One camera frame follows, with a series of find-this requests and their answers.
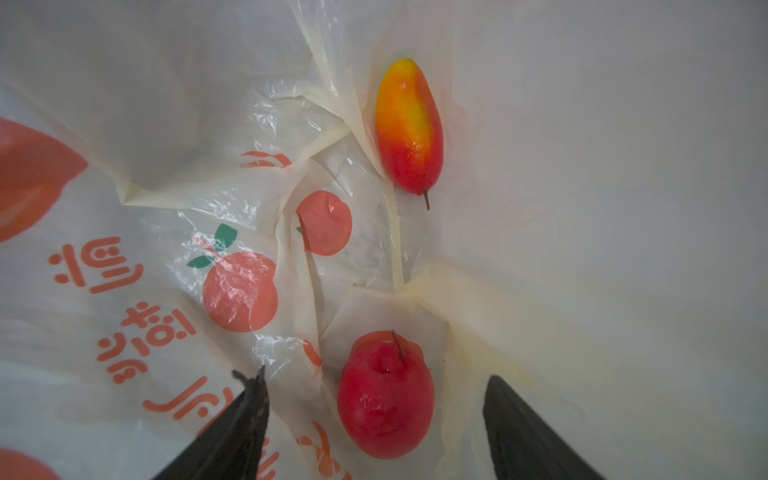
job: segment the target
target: apple stem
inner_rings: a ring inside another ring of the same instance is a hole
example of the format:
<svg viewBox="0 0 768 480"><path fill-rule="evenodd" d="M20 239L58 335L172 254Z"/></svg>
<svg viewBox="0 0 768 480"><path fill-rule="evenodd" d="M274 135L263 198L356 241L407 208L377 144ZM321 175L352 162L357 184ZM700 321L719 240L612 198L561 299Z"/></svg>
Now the apple stem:
<svg viewBox="0 0 768 480"><path fill-rule="evenodd" d="M192 242L197 243L198 245L203 247L205 250L208 250L209 252L211 252L211 254L214 256L216 261L221 261L222 256L219 255L219 253L211 245L209 245L207 241L203 240L202 238L192 237Z"/></svg>
<svg viewBox="0 0 768 480"><path fill-rule="evenodd" d="M400 340L397 339L397 333L395 333L394 329L392 329L392 336L395 337L395 343L397 343L397 349L400 350L400 359L405 360L406 352L402 349L402 345L400 345Z"/></svg>

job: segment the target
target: yellow-red mango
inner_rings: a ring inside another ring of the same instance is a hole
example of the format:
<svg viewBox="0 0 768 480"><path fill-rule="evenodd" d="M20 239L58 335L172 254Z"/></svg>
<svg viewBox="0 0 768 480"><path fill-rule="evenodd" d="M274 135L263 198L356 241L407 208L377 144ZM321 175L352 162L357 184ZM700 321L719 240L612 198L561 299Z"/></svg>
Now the yellow-red mango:
<svg viewBox="0 0 768 480"><path fill-rule="evenodd" d="M426 195L442 170L442 124L422 69L410 58L389 67L379 86L376 135L395 185Z"/></svg>

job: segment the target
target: black plastic piece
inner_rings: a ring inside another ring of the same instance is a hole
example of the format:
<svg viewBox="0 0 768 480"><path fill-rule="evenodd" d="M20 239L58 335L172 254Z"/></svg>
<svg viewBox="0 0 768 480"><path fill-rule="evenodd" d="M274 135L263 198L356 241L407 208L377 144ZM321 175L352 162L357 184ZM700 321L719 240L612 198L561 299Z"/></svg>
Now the black plastic piece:
<svg viewBox="0 0 768 480"><path fill-rule="evenodd" d="M602 480L499 376L482 413L498 480Z"/></svg>
<svg viewBox="0 0 768 480"><path fill-rule="evenodd" d="M254 480L270 415L262 367L255 379L233 371L245 390L154 480Z"/></svg>

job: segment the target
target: red fruit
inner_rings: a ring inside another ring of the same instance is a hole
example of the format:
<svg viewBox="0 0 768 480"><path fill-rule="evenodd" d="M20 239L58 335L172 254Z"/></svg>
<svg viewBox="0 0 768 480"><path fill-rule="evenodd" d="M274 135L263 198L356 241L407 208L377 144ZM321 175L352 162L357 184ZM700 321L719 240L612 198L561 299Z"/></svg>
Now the red fruit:
<svg viewBox="0 0 768 480"><path fill-rule="evenodd" d="M421 347L394 332L357 339L339 382L344 429L368 455L398 458L422 442L432 423L435 384Z"/></svg>

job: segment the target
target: orange fruit graphic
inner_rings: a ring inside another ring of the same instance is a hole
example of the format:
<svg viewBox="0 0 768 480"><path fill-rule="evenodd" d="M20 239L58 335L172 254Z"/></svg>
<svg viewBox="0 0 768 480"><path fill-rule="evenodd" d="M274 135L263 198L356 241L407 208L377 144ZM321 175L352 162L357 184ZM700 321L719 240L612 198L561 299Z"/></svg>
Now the orange fruit graphic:
<svg viewBox="0 0 768 480"><path fill-rule="evenodd" d="M304 248L308 251L329 257L349 242L352 213L336 195L324 190L310 194L296 208L296 214L304 235Z"/></svg>
<svg viewBox="0 0 768 480"><path fill-rule="evenodd" d="M0 480L61 480L61 477L30 456L0 449Z"/></svg>
<svg viewBox="0 0 768 480"><path fill-rule="evenodd" d="M0 118L0 242L35 225L87 166L60 141Z"/></svg>
<svg viewBox="0 0 768 480"><path fill-rule="evenodd" d="M277 312L275 263L258 253L219 257L203 284L203 303L210 318L230 332L255 332Z"/></svg>

